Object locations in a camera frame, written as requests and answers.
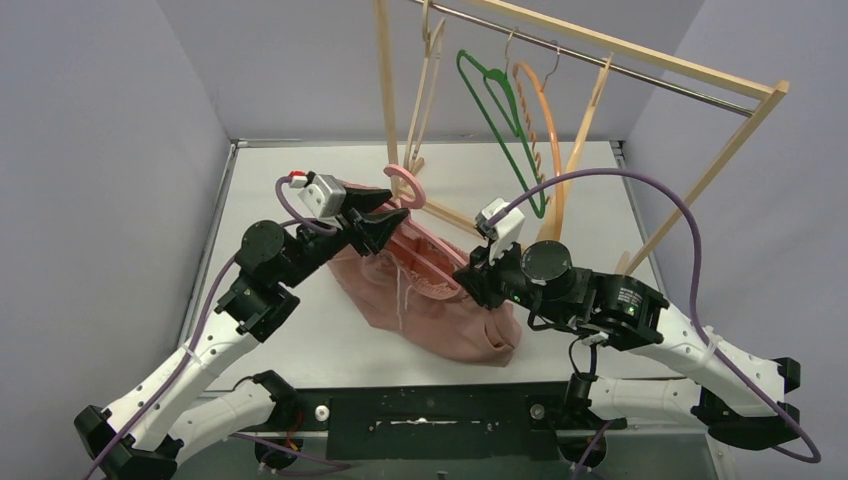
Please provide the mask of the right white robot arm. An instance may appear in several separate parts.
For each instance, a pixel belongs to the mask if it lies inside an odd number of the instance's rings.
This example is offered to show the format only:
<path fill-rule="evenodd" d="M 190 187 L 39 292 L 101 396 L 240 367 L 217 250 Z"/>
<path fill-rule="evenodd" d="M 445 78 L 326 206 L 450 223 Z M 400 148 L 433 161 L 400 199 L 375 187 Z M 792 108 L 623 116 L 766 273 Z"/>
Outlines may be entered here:
<path fill-rule="evenodd" d="M 592 352 L 609 347 L 674 372 L 665 380 L 573 373 L 562 412 L 575 426 L 661 420 L 703 427 L 712 438 L 751 451 L 798 438 L 799 411 L 785 400 L 800 384 L 797 361 L 763 359 L 697 329 L 647 284 L 575 266 L 559 242 L 514 245 L 497 259 L 479 247 L 453 277 L 481 307 L 523 307 L 534 331 L 570 333 Z"/>

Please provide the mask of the pink plastic hanger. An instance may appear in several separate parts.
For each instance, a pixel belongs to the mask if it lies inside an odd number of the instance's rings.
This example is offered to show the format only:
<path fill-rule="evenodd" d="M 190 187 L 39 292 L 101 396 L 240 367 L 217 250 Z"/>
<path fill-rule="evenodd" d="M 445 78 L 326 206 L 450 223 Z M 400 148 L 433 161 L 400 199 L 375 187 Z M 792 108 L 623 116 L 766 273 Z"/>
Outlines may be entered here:
<path fill-rule="evenodd" d="M 409 189 L 407 195 L 398 191 L 389 206 L 407 208 L 410 212 L 425 206 L 427 197 L 423 187 L 409 170 L 389 164 L 383 173 Z M 418 223 L 412 215 L 392 235 L 389 251 L 421 286 L 439 292 L 460 289 L 453 274 L 466 265 L 467 255 Z"/>

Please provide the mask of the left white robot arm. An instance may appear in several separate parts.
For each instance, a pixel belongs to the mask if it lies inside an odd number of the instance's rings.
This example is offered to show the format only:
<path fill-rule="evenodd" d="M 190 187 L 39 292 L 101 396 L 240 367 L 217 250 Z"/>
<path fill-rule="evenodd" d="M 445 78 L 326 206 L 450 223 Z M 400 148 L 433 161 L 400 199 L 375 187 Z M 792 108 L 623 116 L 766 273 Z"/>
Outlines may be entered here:
<path fill-rule="evenodd" d="M 312 217 L 261 220 L 230 259 L 238 275 L 214 283 L 189 337 L 145 380 L 105 407 L 88 406 L 74 425 L 108 479 L 169 479 L 179 465 L 239 430 L 281 427 L 295 416 L 291 387 L 276 373 L 254 375 L 223 398 L 197 398 L 242 356 L 268 340 L 299 306 L 293 288 L 352 247 L 381 252 L 409 216 L 386 189 L 304 188 Z"/>

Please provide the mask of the pink shorts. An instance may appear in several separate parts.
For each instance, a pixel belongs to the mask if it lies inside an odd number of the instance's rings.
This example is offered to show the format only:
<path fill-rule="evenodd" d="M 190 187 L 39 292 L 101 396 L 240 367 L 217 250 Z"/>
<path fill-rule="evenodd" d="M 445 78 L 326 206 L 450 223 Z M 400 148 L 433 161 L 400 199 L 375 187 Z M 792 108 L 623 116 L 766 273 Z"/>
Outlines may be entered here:
<path fill-rule="evenodd" d="M 504 367 L 520 344 L 522 328 L 512 307 L 486 309 L 468 293 L 439 292 L 412 282 L 406 331 L 398 332 L 396 266 L 389 243 L 362 257 L 348 246 L 328 263 L 334 279 L 369 326 L 392 332 L 436 356 L 455 362 Z"/>

